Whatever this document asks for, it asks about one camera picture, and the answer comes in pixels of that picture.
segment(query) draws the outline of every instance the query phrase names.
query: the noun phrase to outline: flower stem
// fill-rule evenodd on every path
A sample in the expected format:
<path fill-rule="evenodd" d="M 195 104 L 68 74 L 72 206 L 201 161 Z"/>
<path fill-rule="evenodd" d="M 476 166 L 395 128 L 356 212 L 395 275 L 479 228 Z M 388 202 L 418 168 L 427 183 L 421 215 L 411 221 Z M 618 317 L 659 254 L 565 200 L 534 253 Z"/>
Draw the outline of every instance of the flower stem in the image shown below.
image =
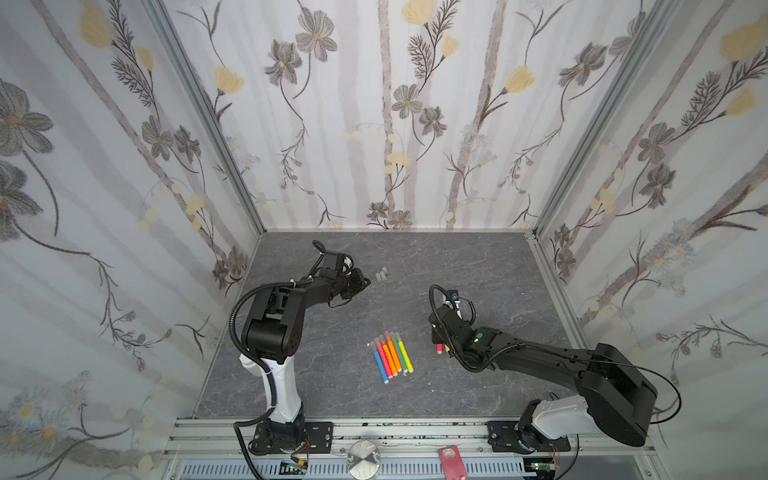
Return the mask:
<path fill-rule="evenodd" d="M 419 134 L 416 133 L 416 116 L 411 115 L 411 130 L 413 130 L 413 137 L 418 141 L 422 146 L 424 146 L 424 142 L 422 142 L 419 139 Z"/>
<path fill-rule="evenodd" d="M 182 166 L 182 167 L 184 167 L 186 170 L 188 170 L 188 171 L 192 172 L 193 174 L 199 174 L 199 173 L 200 173 L 200 172 L 196 172 L 195 170 L 192 170 L 192 169 L 191 169 L 191 168 L 189 168 L 187 165 L 184 165 L 184 162 L 183 162 L 183 161 L 181 161 L 181 159 L 179 158 L 179 155 L 176 153 L 176 151 L 175 151 L 173 148 L 169 148 L 168 150 L 170 150 L 170 151 L 171 151 L 171 153 L 173 153 L 173 154 L 174 154 L 174 157 L 176 157 L 176 160 L 178 160 L 178 161 L 179 161 L 179 163 L 181 164 L 181 166 Z"/>
<path fill-rule="evenodd" d="M 197 157 L 197 164 L 200 165 L 200 175 L 203 177 L 203 193 L 205 193 L 205 172 L 203 171 L 203 162 L 200 160 L 200 155 L 195 152 L 195 157 Z"/>
<path fill-rule="evenodd" d="M 306 90 L 306 86 L 310 84 L 310 75 L 312 74 L 312 52 L 310 52 L 307 55 L 306 66 L 307 66 L 306 82 L 304 82 L 304 87 L 301 89 L 301 91 L 293 96 L 293 100 L 296 100 L 296 97 L 304 93 L 304 91 Z"/>
<path fill-rule="evenodd" d="M 40 169 L 38 168 L 38 165 L 32 160 L 32 157 L 30 157 L 27 151 L 24 150 L 23 148 L 22 148 L 22 153 L 27 158 L 32 168 L 34 168 L 35 171 L 38 172 L 38 175 L 40 175 L 40 178 L 43 179 L 43 181 L 45 182 L 45 186 L 48 187 L 48 192 L 51 194 L 51 199 L 53 200 L 53 208 L 56 212 L 56 223 L 53 228 L 53 236 L 55 237 L 58 234 L 58 202 L 56 201 L 56 195 L 54 195 L 53 193 L 53 187 L 51 187 L 51 183 L 48 182 L 48 178 L 45 178 L 45 175 L 43 175 L 43 173 L 40 171 Z"/>
<path fill-rule="evenodd" d="M 419 161 L 419 159 L 420 159 L 421 157 L 423 157 L 424 155 L 426 155 L 426 154 L 427 154 L 427 152 L 429 151 L 429 148 L 432 146 L 432 144 L 434 144 L 434 143 L 435 143 L 435 139 L 436 139 L 436 138 L 437 138 L 437 130 L 435 130 L 435 133 L 432 135 L 432 141 L 431 141 L 431 142 L 429 142 L 429 147 L 427 147 L 427 149 L 426 149 L 426 150 L 424 150 L 424 153 L 423 153 L 423 154 L 419 155 L 419 156 L 416 158 L 416 161 Z"/>

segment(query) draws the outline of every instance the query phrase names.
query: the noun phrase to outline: orange marker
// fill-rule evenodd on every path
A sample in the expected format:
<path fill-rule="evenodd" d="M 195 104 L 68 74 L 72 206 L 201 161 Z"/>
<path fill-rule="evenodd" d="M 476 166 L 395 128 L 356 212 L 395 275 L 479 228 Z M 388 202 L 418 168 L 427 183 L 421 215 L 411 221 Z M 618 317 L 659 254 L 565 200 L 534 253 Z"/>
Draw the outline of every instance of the orange marker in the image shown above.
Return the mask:
<path fill-rule="evenodd" d="M 389 352 L 389 345 L 386 344 L 384 335 L 379 335 L 379 341 L 381 342 L 382 347 L 384 347 L 384 355 L 386 355 L 386 361 L 389 362 L 389 368 L 392 370 L 392 376 L 397 376 L 397 366 L 395 365 L 395 361 L 392 360 L 392 354 Z"/>
<path fill-rule="evenodd" d="M 400 363 L 400 358 L 397 356 L 395 343 L 392 341 L 392 337 L 389 335 L 389 332 L 387 332 L 386 330 L 384 331 L 384 336 L 386 337 L 386 344 L 389 346 L 389 353 L 392 355 L 392 360 L 395 362 L 397 371 L 402 372 L 402 364 Z"/>

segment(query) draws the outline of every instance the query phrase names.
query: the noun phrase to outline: gray flower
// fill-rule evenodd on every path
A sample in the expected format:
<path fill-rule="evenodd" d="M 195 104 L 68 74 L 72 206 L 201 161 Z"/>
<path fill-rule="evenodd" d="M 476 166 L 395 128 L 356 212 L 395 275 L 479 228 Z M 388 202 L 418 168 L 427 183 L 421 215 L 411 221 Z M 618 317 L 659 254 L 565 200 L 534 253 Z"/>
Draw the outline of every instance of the gray flower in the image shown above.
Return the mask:
<path fill-rule="evenodd" d="M 564 248 L 558 253 L 558 268 L 562 271 L 563 276 L 568 276 L 574 267 L 576 267 L 576 259 L 573 252 Z"/>
<path fill-rule="evenodd" d="M 141 124 L 141 137 L 145 142 L 152 145 L 152 156 L 157 158 L 163 155 L 163 160 L 170 158 L 169 147 L 174 146 L 174 137 L 169 131 L 160 132 L 160 125 L 154 119 L 154 115 L 149 116 L 149 121 Z"/>
<path fill-rule="evenodd" d="M 308 8 L 301 8 L 299 15 L 301 27 L 309 33 L 301 32 L 296 34 L 296 46 L 299 50 L 310 53 L 315 51 L 315 58 L 320 61 L 328 60 L 326 50 L 336 51 L 336 43 L 329 38 L 333 33 L 333 22 L 325 12 L 315 10 L 314 16 Z"/>
<path fill-rule="evenodd" d="M 227 258 L 227 266 L 232 275 L 239 276 L 245 270 L 245 261 L 245 255 L 237 249 L 237 245 L 233 245 L 232 251 Z"/>
<path fill-rule="evenodd" d="M 554 242 L 565 245 L 571 239 L 571 231 L 563 223 L 559 229 L 554 231 Z"/>
<path fill-rule="evenodd" d="M 576 55 L 576 65 L 570 68 L 560 70 L 560 86 L 564 87 L 573 80 L 583 85 L 587 83 L 587 78 L 593 70 L 603 66 L 605 63 L 605 45 L 592 45 L 590 41 L 579 55 Z"/>
<path fill-rule="evenodd" d="M 174 137 L 176 137 L 176 145 L 179 151 L 182 154 L 187 154 L 187 159 L 192 163 L 193 155 L 200 155 L 200 141 L 192 140 L 190 132 L 183 125 L 179 125 L 179 129 L 176 130 Z"/>
<path fill-rule="evenodd" d="M 416 84 L 412 84 L 410 87 L 400 85 L 395 90 L 394 95 L 397 102 L 392 106 L 392 109 L 400 110 L 400 118 L 408 118 L 411 112 L 418 114 L 422 110 L 422 102 L 416 100 L 419 95 L 416 88 L 418 88 Z"/>
<path fill-rule="evenodd" d="M 672 188 L 672 180 L 676 172 L 677 170 L 670 170 L 666 164 L 661 164 L 648 172 L 648 185 L 640 190 L 640 195 L 650 195 L 648 208 L 656 208 L 667 202 L 664 198 L 664 189 Z"/>
<path fill-rule="evenodd" d="M 53 127 L 50 118 L 29 111 L 27 94 L 0 80 L 0 155 L 12 157 L 27 144 L 39 154 L 53 151 L 53 145 L 39 132 Z"/>
<path fill-rule="evenodd" d="M 386 218 L 388 211 L 389 207 L 384 202 L 371 203 L 371 213 L 366 216 L 371 220 L 376 220 L 379 217 Z"/>
<path fill-rule="evenodd" d="M 411 227 L 412 222 L 410 218 L 411 212 L 395 210 L 389 217 L 389 225 L 395 230 L 404 230 Z"/>
<path fill-rule="evenodd" d="M 292 84 L 296 83 L 296 69 L 301 66 L 301 57 L 296 46 L 291 42 L 272 40 L 270 58 L 275 61 L 271 67 L 264 67 L 264 73 L 270 76 L 270 82 L 279 85 L 285 75 Z"/>
<path fill-rule="evenodd" d="M 667 128 L 665 122 L 655 124 L 648 131 L 648 138 L 641 138 L 637 143 L 643 149 L 637 159 L 646 161 L 650 157 L 650 161 L 655 164 L 661 162 L 667 156 L 661 146 L 670 143 L 673 136 L 674 128 Z"/>
<path fill-rule="evenodd" d="M 629 22 L 629 25 L 627 26 L 627 33 L 629 35 L 614 38 L 611 47 L 608 49 L 608 54 L 615 57 L 627 53 L 627 51 L 629 51 L 629 47 L 632 46 L 632 41 L 640 31 L 640 26 L 643 24 L 644 20 L 645 12 L 640 12 L 637 17 L 632 18 L 632 20 Z"/>
<path fill-rule="evenodd" d="M 227 275 L 229 275 L 230 269 L 227 268 L 227 262 L 224 260 L 216 260 L 214 265 L 214 278 L 219 280 L 219 290 L 223 290 L 227 286 Z"/>
<path fill-rule="evenodd" d="M 427 107 L 422 112 L 422 116 L 419 117 L 419 123 L 424 124 L 424 130 L 422 135 L 427 135 L 431 131 L 435 131 L 436 136 L 441 136 L 442 132 L 448 128 L 448 125 L 440 122 L 442 113 L 440 113 L 440 107 Z"/>
<path fill-rule="evenodd" d="M 27 174 L 21 168 L 0 161 L 0 242 L 18 238 L 15 215 L 37 215 L 43 211 L 22 187 Z"/>

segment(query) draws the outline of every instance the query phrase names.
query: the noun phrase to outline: floral wallpaper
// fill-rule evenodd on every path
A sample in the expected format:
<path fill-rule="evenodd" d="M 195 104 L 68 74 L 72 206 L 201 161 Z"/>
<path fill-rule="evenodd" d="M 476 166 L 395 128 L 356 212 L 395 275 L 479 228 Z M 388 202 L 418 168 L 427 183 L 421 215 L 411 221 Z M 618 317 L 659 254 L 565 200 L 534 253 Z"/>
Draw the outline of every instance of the floral wallpaper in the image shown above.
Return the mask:
<path fill-rule="evenodd" d="M 680 387 L 650 431 L 669 473 L 761 478 L 743 447 L 768 428 L 768 11 L 684 2 L 670 21 L 538 235 L 589 339 Z M 654 383 L 662 419 L 675 395 Z"/>
<path fill-rule="evenodd" d="M 160 478 L 257 237 L 141 4 L 0 40 L 0 471 Z"/>
<path fill-rule="evenodd" d="M 267 228 L 370 230 L 532 228 L 653 6 L 164 3 Z"/>

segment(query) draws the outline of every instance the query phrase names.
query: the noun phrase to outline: ventilation grille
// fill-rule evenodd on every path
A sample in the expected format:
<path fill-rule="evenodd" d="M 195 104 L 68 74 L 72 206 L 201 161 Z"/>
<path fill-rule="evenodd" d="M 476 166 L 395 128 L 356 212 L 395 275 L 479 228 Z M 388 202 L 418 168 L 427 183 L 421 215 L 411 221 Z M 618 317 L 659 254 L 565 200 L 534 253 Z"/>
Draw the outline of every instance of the ventilation grille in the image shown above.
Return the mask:
<path fill-rule="evenodd" d="M 278 475 L 280 460 L 253 460 L 256 470 L 264 478 L 290 480 L 292 478 L 328 478 L 349 480 L 345 458 L 318 458 L 310 461 L 306 475 Z M 469 478 L 535 477 L 526 472 L 519 457 L 465 458 L 464 466 Z M 439 480 L 445 478 L 439 458 L 382 458 L 377 480 Z M 180 480 L 252 480 L 244 460 L 187 460 Z"/>

